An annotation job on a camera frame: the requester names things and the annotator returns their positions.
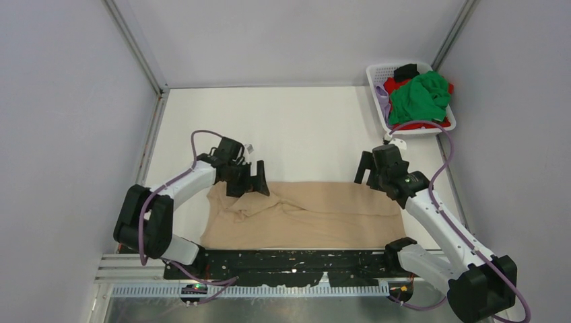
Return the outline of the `beige t shirt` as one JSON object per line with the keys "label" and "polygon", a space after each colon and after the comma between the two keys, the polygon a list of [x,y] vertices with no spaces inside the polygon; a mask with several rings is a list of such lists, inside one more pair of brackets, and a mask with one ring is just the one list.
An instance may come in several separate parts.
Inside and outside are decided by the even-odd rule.
{"label": "beige t shirt", "polygon": [[225,250],[383,248],[405,237],[400,206],[351,182],[271,182],[270,194],[239,198],[216,184],[207,194],[206,248]]}

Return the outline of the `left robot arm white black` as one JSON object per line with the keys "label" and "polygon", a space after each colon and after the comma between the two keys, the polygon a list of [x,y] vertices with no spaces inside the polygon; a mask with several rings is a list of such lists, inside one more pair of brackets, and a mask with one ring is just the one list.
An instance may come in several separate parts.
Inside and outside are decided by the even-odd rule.
{"label": "left robot arm white black", "polygon": [[198,192],[219,182],[226,185],[226,195],[239,198],[257,192],[269,196],[262,160],[248,160],[251,149],[228,137],[217,147],[194,156],[188,170],[165,184],[144,187],[135,184],[126,193],[113,238],[119,244],[137,251],[144,259],[175,261],[188,277],[197,279],[207,268],[199,256],[200,245],[173,231],[174,212]]}

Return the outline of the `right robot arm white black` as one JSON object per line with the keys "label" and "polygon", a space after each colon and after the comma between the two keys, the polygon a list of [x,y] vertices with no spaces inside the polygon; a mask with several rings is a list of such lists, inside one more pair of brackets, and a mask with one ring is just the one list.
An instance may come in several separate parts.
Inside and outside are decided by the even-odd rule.
{"label": "right robot arm white black", "polygon": [[385,246],[384,267],[393,276],[413,273],[441,292],[462,322],[478,322],[516,303],[517,266],[496,256],[452,215],[433,183],[394,144],[363,151],[354,182],[385,193],[413,216],[440,246],[441,259],[405,237]]}

